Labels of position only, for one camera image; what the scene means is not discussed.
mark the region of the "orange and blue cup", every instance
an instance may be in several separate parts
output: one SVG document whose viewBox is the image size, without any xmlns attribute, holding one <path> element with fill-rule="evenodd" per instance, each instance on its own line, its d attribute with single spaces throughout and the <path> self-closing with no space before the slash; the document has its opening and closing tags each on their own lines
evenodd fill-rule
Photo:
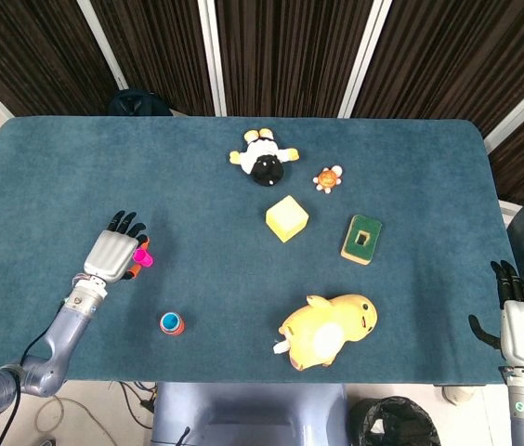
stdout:
<svg viewBox="0 0 524 446">
<path fill-rule="evenodd" d="M 159 327 L 166 335 L 179 336 L 184 333 L 186 324 L 184 320 L 181 319 L 181 316 L 174 311 L 169 311 L 161 317 Z"/>
</svg>

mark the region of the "floor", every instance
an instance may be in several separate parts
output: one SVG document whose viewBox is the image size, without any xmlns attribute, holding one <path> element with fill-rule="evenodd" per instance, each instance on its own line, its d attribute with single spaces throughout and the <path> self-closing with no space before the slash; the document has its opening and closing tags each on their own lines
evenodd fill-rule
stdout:
<svg viewBox="0 0 524 446">
<path fill-rule="evenodd" d="M 0 115 L 0 125 L 4 121 L 4 117 Z M 392 395 L 402 395 L 414 400 L 432 417 L 443 446 L 509 446 L 511 443 L 505 386 L 475 387 L 474 391 L 472 399 L 454 406 L 442 398 L 441 388 L 429 385 L 347 385 L 351 402 Z M 137 392 L 142 398 L 149 396 L 148 392 Z M 56 400 L 24 395 L 4 444 L 34 446 L 49 436 L 57 439 L 58 446 L 150 444 L 150 431 L 139 426 L 130 417 L 119 384 L 69 381 L 58 396 L 61 399 L 70 399 L 62 400 L 63 413 Z M 129 398 L 138 420 L 151 426 L 152 415 L 138 405 L 138 399 L 134 395 L 130 394 Z M 0 416 L 0 432 L 10 411 L 8 409 Z"/>
</svg>

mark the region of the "yellow sponge block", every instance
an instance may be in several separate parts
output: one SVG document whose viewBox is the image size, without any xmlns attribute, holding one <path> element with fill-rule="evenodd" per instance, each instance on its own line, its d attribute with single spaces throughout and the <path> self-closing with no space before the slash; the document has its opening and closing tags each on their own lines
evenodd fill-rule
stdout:
<svg viewBox="0 0 524 446">
<path fill-rule="evenodd" d="M 309 215 L 291 195 L 287 195 L 268 211 L 266 224 L 285 243 L 308 223 Z"/>
</svg>

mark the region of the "yellow duck plush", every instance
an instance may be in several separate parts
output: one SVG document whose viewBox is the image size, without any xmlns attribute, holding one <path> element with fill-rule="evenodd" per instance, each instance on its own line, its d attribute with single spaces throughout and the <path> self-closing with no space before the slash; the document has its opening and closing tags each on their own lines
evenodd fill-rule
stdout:
<svg viewBox="0 0 524 446">
<path fill-rule="evenodd" d="M 364 295 L 340 295 L 327 300 L 309 295 L 308 304 L 289 316 L 279 328 L 286 338 L 274 346 L 276 354 L 289 351 L 299 371 L 329 366 L 347 341 L 360 341 L 377 324 L 377 311 Z"/>
</svg>

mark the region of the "black trash bin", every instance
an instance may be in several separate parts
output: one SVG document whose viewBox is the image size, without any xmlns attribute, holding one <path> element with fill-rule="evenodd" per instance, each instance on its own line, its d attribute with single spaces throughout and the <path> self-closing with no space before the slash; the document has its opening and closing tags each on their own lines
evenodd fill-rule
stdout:
<svg viewBox="0 0 524 446">
<path fill-rule="evenodd" d="M 378 420 L 384 433 L 372 432 Z M 348 426 L 355 446 L 441 446 L 427 412 L 404 397 L 359 401 L 348 413 Z"/>
</svg>

